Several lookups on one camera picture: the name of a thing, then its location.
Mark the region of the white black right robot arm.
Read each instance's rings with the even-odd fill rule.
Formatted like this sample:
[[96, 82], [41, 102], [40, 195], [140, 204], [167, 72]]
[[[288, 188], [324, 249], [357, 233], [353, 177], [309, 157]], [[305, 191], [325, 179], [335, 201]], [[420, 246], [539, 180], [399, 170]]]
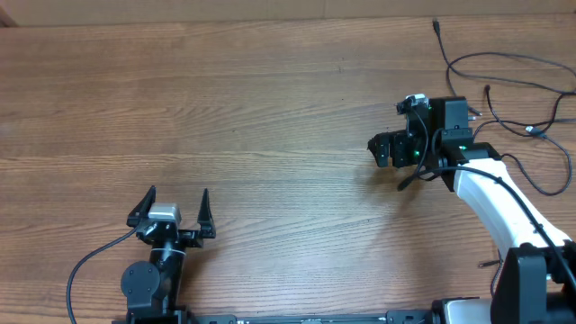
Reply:
[[434, 301], [430, 310], [388, 312], [388, 323], [573, 323], [575, 242], [515, 185], [501, 155], [478, 142], [463, 97], [407, 96], [396, 105], [404, 130], [367, 143], [378, 167], [414, 167], [414, 179], [441, 178], [478, 216], [499, 251], [490, 299]]

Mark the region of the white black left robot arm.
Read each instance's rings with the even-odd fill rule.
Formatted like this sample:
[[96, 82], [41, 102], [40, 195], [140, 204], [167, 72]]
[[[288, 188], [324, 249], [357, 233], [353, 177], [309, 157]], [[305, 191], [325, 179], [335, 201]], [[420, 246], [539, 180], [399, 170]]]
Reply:
[[198, 229], [182, 229], [182, 215], [175, 203], [156, 201], [157, 189], [149, 188], [127, 217], [135, 236], [151, 246], [149, 259], [129, 265], [121, 277], [127, 300], [127, 323], [191, 324], [197, 319], [177, 301], [184, 272], [186, 250], [202, 248], [216, 237], [209, 191], [204, 190], [197, 216]]

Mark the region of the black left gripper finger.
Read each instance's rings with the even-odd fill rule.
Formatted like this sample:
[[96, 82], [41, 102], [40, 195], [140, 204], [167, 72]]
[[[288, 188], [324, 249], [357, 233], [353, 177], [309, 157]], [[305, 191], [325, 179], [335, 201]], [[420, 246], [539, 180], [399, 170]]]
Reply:
[[210, 207], [209, 190], [207, 188], [203, 190], [197, 223], [200, 225], [200, 236], [203, 239], [216, 238], [216, 229]]
[[149, 210], [155, 202], [157, 196], [157, 188], [152, 185], [140, 202], [131, 210], [127, 216], [126, 225], [131, 228], [136, 228], [139, 223], [148, 217]]

